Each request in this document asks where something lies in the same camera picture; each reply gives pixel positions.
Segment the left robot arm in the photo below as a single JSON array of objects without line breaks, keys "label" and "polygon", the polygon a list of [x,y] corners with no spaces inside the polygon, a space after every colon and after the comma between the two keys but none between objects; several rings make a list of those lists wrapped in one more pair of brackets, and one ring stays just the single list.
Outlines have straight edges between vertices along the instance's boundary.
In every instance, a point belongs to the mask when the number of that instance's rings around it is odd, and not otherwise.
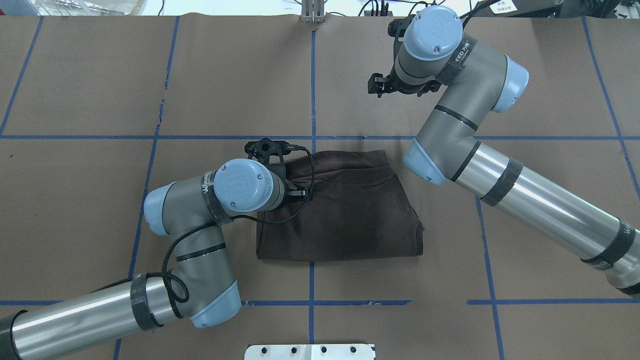
[{"label": "left robot arm", "polygon": [[3,360],[54,360],[174,321],[220,325],[242,307],[223,227],[292,198],[281,171],[236,158],[217,170],[147,194],[143,214],[167,240],[158,268],[72,300],[21,310],[1,320]]}]

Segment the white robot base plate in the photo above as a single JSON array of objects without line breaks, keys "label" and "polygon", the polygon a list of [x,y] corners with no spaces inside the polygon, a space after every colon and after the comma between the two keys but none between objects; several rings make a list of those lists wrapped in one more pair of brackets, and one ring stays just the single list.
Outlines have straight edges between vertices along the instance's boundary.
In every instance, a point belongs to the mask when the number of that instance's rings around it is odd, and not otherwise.
[{"label": "white robot base plate", "polygon": [[247,347],[245,360],[375,360],[374,344],[254,344]]}]

